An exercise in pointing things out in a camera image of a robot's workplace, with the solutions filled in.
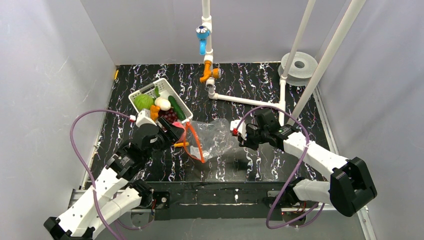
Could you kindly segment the fake green cucumber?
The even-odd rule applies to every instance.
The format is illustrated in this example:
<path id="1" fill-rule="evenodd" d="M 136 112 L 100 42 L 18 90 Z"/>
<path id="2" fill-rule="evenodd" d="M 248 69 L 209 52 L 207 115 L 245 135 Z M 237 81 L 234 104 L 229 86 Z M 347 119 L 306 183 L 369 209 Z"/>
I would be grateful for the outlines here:
<path id="1" fill-rule="evenodd" d="M 173 96 L 168 96 L 168 101 L 173 108 L 173 111 L 176 113 L 176 116 L 179 120 L 183 121 L 186 119 L 186 115 L 184 114 L 182 108 L 178 105 L 177 100 Z"/>

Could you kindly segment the clear zip top bag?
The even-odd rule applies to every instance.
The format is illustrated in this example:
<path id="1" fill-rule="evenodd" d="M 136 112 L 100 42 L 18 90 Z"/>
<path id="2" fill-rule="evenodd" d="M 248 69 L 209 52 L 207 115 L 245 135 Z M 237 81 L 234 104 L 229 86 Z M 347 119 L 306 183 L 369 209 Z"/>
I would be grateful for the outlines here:
<path id="1" fill-rule="evenodd" d="M 215 157 L 235 154 L 240 150 L 237 139 L 231 134 L 230 122 L 225 118 L 217 118 L 211 122 L 188 121 L 185 132 L 185 152 L 201 163 Z"/>

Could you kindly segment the fake orange ginger root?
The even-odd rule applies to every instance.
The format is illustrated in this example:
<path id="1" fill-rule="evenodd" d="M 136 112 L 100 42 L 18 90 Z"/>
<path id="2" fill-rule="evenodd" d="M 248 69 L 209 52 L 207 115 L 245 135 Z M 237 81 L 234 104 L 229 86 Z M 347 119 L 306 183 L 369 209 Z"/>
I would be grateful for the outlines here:
<path id="1" fill-rule="evenodd" d="M 159 118 L 159 112 L 161 108 L 157 105 L 150 106 L 150 118 L 155 122 Z"/>

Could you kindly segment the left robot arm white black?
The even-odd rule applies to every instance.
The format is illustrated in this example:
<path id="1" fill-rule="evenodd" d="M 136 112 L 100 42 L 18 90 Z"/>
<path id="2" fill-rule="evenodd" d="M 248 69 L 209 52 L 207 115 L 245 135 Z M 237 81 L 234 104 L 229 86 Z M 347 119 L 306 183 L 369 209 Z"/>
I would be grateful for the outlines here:
<path id="1" fill-rule="evenodd" d="M 143 123 L 107 161 L 88 190 L 60 216 L 43 224 L 54 240 L 94 240 L 127 211 L 149 206 L 153 188 L 134 180 L 156 151 L 175 144 L 184 134 L 181 127 L 160 117 L 154 124 Z"/>

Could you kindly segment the fake purple grapes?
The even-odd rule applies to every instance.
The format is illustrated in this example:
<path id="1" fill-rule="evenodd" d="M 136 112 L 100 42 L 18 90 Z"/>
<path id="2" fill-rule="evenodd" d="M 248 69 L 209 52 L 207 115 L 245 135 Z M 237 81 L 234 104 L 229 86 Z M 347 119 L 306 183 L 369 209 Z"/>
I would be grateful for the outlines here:
<path id="1" fill-rule="evenodd" d="M 158 116 L 164 117 L 170 124 L 177 122 L 179 120 L 178 115 L 175 113 L 173 108 L 170 108 L 167 111 L 160 110 Z"/>

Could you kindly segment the fake green cabbage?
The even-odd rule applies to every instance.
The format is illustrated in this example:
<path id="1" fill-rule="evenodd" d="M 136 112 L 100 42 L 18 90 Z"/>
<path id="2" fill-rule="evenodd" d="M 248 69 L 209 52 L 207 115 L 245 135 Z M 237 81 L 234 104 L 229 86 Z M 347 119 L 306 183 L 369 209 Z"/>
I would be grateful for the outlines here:
<path id="1" fill-rule="evenodd" d="M 151 106 L 154 105 L 154 98 L 148 94 L 139 94 L 134 98 L 133 101 L 135 108 L 138 111 L 142 111 L 144 109 L 149 110 Z"/>

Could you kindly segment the fake red apple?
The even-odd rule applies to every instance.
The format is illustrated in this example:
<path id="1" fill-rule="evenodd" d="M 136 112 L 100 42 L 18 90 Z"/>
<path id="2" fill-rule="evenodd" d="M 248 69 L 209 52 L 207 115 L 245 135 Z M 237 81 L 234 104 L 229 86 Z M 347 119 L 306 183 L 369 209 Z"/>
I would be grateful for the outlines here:
<path id="1" fill-rule="evenodd" d="M 183 129 L 183 130 L 185 129 L 185 126 L 181 122 L 179 122 L 179 121 L 173 122 L 172 125 L 175 126 L 175 127 L 180 128 L 180 129 Z"/>

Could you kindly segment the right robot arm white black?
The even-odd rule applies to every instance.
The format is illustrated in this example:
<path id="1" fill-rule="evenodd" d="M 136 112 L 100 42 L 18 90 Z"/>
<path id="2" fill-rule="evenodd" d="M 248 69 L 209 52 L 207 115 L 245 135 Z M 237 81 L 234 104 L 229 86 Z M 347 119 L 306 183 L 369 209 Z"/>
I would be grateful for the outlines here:
<path id="1" fill-rule="evenodd" d="M 230 131 L 237 137 L 240 147 L 257 150 L 260 144 L 269 144 L 286 154 L 313 167 L 324 181 L 294 178 L 290 174 L 272 208 L 317 202 L 332 205 L 346 217 L 353 216 L 378 195 L 376 186 L 365 161 L 359 157 L 348 159 L 337 155 L 310 140 L 305 127 L 281 125 L 273 113 L 273 106 L 254 108 L 255 123 L 245 123 L 244 118 L 233 120 Z"/>

